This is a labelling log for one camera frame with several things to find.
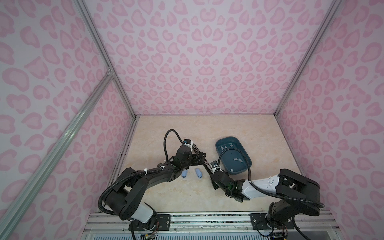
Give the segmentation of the light blue mini stapler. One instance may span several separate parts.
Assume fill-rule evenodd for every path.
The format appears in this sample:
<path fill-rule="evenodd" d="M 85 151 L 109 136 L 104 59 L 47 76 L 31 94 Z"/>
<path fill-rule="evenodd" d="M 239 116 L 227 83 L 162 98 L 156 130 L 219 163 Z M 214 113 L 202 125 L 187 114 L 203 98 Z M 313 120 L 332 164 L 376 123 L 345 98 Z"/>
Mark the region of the light blue mini stapler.
<path fill-rule="evenodd" d="M 188 170 L 183 170 L 182 171 L 182 178 L 185 179 L 187 177 Z"/>
<path fill-rule="evenodd" d="M 201 170 L 200 170 L 199 168 L 196 168 L 196 169 L 195 169 L 195 172 L 196 172 L 197 177 L 198 177 L 199 179 L 202 179 L 202 178 L 203 178 L 203 174 L 202 174 L 202 172 L 201 172 Z"/>

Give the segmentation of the black stapler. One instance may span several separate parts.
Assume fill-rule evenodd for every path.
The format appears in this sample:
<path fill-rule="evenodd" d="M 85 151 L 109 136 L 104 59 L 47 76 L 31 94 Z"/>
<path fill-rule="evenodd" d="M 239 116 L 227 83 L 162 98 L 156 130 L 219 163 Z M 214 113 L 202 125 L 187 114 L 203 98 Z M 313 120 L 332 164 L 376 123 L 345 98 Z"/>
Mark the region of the black stapler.
<path fill-rule="evenodd" d="M 199 150 L 199 148 L 196 146 L 196 144 L 193 145 L 193 149 L 192 150 L 193 150 L 193 154 L 197 154 L 198 152 L 201 152 Z M 213 175 L 211 166 L 210 166 L 209 162 L 207 161 L 207 159 L 205 159 L 205 162 L 204 162 L 204 164 L 202 166 L 206 169 L 206 171 L 208 172 L 209 176 Z"/>

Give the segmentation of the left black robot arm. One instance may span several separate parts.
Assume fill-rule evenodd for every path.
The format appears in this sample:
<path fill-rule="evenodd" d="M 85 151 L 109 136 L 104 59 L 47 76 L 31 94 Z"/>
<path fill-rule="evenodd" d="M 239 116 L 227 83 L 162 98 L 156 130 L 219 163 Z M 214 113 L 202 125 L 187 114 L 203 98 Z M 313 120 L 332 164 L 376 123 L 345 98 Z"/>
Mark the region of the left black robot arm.
<path fill-rule="evenodd" d="M 103 191 L 98 199 L 98 208 L 101 212 L 118 216 L 123 221 L 152 224 L 156 221 L 157 212 L 148 204 L 142 203 L 146 190 L 174 181 L 184 170 L 190 166 L 202 165 L 205 159 L 206 154 L 199 151 L 195 144 L 182 145 L 175 156 L 155 168 L 142 171 L 127 168 Z"/>

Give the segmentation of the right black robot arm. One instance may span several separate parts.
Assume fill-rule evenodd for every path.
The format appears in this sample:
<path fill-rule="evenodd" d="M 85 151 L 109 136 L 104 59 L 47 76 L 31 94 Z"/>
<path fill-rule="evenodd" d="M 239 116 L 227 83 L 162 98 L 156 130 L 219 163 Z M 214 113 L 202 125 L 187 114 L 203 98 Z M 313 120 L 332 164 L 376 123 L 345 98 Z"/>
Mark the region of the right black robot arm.
<path fill-rule="evenodd" d="M 259 197 L 279 199 L 270 204 L 267 214 L 260 221 L 267 229 L 282 227 L 298 214 L 317 217 L 320 209 L 325 207 L 320 200 L 320 185 L 288 169 L 254 181 L 234 180 L 220 168 L 216 168 L 210 177 L 215 190 L 223 190 L 227 197 L 240 203 Z"/>

